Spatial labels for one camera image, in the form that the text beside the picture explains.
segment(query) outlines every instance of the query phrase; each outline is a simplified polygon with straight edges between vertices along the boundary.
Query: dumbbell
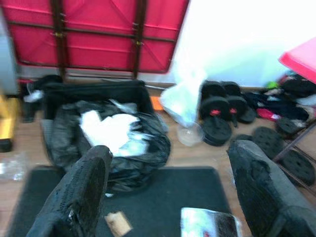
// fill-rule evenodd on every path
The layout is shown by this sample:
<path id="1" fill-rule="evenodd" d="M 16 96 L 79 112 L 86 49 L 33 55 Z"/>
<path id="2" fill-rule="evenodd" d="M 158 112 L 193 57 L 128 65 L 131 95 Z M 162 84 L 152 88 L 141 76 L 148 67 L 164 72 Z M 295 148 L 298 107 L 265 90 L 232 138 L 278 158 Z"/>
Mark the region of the dumbbell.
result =
<path id="1" fill-rule="evenodd" d="M 247 110 L 247 103 L 240 95 L 240 87 L 235 82 L 205 81 L 201 88 L 201 118 L 212 116 L 215 122 L 216 118 L 232 120 L 237 127 L 237 119 Z"/>
<path id="2" fill-rule="evenodd" d="M 201 102 L 212 96 L 225 97 L 224 87 L 217 81 L 205 81 L 201 87 Z"/>
<path id="3" fill-rule="evenodd" d="M 234 127 L 237 127 L 237 121 L 243 123 L 253 122 L 256 118 L 256 113 L 247 106 L 247 102 L 241 97 L 239 85 L 233 81 L 223 81 L 221 82 L 221 86 L 228 95 L 226 99 L 230 104 L 231 120 Z"/>
<path id="4" fill-rule="evenodd" d="M 247 102 L 241 96 L 228 96 L 226 97 L 229 103 L 230 119 L 234 127 L 238 127 L 237 119 L 244 115 L 247 110 Z"/>

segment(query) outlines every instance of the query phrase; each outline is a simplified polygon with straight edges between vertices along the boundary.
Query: red cloth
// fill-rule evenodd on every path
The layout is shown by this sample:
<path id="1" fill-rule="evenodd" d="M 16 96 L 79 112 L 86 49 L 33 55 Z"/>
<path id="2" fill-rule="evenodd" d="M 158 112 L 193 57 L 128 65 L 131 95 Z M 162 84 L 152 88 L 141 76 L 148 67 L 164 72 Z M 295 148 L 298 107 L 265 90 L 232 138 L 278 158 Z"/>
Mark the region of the red cloth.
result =
<path id="1" fill-rule="evenodd" d="M 281 118 L 280 115 L 274 114 L 268 109 L 257 109 L 257 113 L 260 117 L 264 119 L 268 119 L 270 121 L 277 121 L 278 119 Z"/>

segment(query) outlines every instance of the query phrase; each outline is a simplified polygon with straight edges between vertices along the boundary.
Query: clear plastic bowl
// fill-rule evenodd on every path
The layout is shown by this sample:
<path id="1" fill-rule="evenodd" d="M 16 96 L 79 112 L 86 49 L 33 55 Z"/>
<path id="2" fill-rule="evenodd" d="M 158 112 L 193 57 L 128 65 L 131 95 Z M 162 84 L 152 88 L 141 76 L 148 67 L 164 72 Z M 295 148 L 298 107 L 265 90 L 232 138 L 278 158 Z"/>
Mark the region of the clear plastic bowl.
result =
<path id="1" fill-rule="evenodd" d="M 191 127 L 184 127 L 179 124 L 177 127 L 177 135 L 179 141 L 188 147 L 200 143 L 204 138 L 204 132 L 197 123 L 194 123 Z"/>

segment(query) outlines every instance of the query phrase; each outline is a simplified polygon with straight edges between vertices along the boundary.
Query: cardboard piece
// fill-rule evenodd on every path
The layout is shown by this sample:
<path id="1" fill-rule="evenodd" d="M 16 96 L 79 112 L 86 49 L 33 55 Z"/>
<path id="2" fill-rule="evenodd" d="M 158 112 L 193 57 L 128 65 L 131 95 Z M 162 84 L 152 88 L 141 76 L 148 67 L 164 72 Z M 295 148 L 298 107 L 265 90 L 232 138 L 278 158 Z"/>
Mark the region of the cardboard piece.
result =
<path id="1" fill-rule="evenodd" d="M 121 211 L 109 213 L 104 218 L 115 237 L 122 237 L 133 229 L 126 216 Z"/>

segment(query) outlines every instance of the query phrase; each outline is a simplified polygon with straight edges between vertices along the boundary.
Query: white plastic wrapper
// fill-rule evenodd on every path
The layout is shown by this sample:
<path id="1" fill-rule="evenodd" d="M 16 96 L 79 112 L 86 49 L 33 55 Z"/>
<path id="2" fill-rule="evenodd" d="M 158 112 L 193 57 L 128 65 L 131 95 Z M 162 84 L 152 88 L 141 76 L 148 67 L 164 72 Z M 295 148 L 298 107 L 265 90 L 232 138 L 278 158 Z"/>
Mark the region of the white plastic wrapper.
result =
<path id="1" fill-rule="evenodd" d="M 240 222 L 228 213 L 184 207 L 181 237 L 241 237 Z"/>
<path id="2" fill-rule="evenodd" d="M 185 78 L 177 85 L 166 89 L 160 103 L 173 119 L 184 127 L 191 127 L 198 118 L 200 86 L 206 79 L 204 70 L 185 70 L 178 67 L 177 77 Z"/>
<path id="3" fill-rule="evenodd" d="M 99 114 L 91 110 L 82 114 L 80 127 L 91 146 L 105 145 L 114 157 L 130 157 L 145 154 L 149 147 L 147 140 L 152 138 L 150 134 L 132 131 L 135 122 L 139 122 L 139 118 L 129 114 L 117 114 L 100 121 Z"/>

